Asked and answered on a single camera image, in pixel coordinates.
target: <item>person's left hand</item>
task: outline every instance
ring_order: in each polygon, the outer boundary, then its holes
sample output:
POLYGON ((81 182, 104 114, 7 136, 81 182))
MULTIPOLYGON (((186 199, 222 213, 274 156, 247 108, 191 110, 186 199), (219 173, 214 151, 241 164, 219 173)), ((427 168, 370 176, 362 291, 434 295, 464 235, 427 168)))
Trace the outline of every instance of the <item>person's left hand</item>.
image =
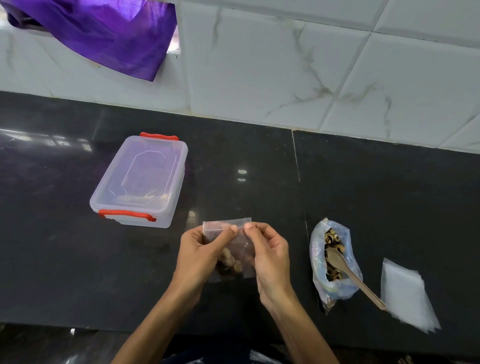
POLYGON ((184 232, 180 239, 177 267, 170 286, 191 293, 194 303, 197 303, 202 287, 215 269, 223 248, 237 233, 238 227, 231 225, 211 243, 204 245, 202 226, 184 232))

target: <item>bag of shells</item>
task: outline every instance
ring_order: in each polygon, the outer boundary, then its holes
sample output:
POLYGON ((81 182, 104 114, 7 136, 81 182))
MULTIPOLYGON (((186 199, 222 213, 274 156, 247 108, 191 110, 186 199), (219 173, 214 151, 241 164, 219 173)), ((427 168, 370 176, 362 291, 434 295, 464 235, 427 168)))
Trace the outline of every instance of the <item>bag of shells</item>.
POLYGON ((228 229, 232 225, 237 225, 239 228, 237 236, 223 249, 215 270, 208 280, 209 282, 256 276, 253 268, 255 248, 253 242, 243 231, 243 224, 247 222, 252 222, 252 219, 239 218, 236 220, 204 221, 205 243, 212 242, 224 229, 228 229))
POLYGON ((342 253, 350 269, 363 280, 360 267, 353 256, 350 230, 324 218, 313 229, 310 238, 310 263, 313 283, 317 288, 325 313, 337 300, 346 300, 358 291, 358 286, 346 274, 336 270, 326 261, 326 248, 332 247, 342 253))

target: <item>transparent lid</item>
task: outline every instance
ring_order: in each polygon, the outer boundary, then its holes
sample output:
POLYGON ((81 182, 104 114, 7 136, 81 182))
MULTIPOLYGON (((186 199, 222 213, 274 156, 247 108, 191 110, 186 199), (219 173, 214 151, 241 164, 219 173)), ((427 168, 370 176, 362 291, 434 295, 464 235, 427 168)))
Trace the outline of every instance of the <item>transparent lid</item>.
POLYGON ((181 141, 128 137, 93 193, 91 208, 169 212, 187 152, 181 141))

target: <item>white tile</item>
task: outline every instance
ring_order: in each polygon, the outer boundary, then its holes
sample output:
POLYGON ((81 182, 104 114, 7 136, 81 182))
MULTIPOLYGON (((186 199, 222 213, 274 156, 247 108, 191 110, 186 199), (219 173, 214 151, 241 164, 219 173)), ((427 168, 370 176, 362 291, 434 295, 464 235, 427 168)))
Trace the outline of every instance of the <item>white tile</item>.
POLYGON ((181 3, 192 112, 317 129, 367 32, 181 3))
POLYGON ((480 109, 471 118, 471 122, 449 138, 442 148, 480 153, 480 109))
POLYGON ((315 23, 372 30, 387 0, 198 0, 315 23))
POLYGON ((18 30, 7 24, 0 29, 1 46, 6 47, 3 52, 6 67, 0 71, 0 80, 6 79, 1 83, 2 90, 190 112, 181 55, 168 54, 155 80, 149 82, 92 62, 43 32, 18 30))
POLYGON ((479 19, 478 0, 390 0, 375 31, 480 48, 479 19))
POLYGON ((372 33, 321 132, 439 146, 471 118, 479 95, 480 50, 372 33))

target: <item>red clip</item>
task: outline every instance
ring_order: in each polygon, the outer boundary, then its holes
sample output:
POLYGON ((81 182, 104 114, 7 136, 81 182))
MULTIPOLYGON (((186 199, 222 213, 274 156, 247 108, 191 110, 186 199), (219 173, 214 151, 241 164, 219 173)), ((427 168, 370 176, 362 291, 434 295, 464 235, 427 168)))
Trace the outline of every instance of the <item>red clip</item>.
POLYGON ((155 138, 155 139, 180 140, 176 135, 149 134, 149 133, 141 132, 140 136, 145 136, 147 138, 155 138))
POLYGON ((156 221, 156 218, 150 214, 146 214, 143 212, 128 211, 128 210, 99 210, 98 214, 103 218, 105 217, 105 215, 124 215, 124 216, 133 216, 134 218, 145 218, 151 222, 156 221))

